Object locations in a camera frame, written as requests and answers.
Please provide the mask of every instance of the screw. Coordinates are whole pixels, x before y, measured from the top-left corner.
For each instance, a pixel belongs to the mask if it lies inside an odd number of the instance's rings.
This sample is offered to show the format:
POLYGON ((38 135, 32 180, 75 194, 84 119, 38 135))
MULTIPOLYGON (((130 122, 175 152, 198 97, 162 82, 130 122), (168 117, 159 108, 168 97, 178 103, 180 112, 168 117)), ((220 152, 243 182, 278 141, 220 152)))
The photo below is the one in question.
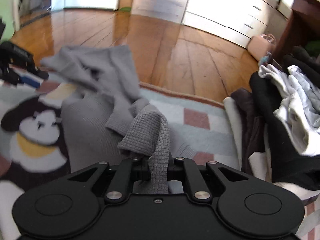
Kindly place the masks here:
POLYGON ((121 197, 122 197, 122 194, 119 191, 110 191, 107 193, 108 199, 119 199, 121 197))
POLYGON ((197 199, 207 199, 210 197, 210 193, 206 191, 198 191, 195 193, 195 198, 197 199))
POLYGON ((161 204, 163 202, 163 200, 160 199, 160 198, 157 198, 153 202, 156 203, 156 204, 161 204))

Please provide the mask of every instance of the floor plank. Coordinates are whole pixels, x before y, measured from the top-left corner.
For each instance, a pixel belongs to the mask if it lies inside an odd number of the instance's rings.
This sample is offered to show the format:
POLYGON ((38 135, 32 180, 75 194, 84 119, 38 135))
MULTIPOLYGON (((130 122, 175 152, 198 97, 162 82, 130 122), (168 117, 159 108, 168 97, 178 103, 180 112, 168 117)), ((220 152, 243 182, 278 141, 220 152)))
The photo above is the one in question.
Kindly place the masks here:
POLYGON ((219 102, 240 87, 250 90, 258 69, 246 49, 229 41, 128 12, 67 9, 26 25, 12 41, 33 53, 36 65, 64 45, 127 44, 140 81, 219 102))

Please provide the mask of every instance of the green cloth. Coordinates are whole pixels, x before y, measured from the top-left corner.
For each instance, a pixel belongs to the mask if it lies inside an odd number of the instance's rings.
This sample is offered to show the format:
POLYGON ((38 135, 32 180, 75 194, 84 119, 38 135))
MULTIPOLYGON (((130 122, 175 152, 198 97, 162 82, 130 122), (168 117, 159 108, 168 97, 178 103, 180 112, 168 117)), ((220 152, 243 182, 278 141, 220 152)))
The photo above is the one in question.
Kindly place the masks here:
POLYGON ((318 57, 320 54, 320 40, 319 41, 309 41, 305 47, 306 51, 312 57, 318 57))
POLYGON ((14 34, 12 0, 0 0, 0 17, 6 24, 1 41, 9 40, 14 34))

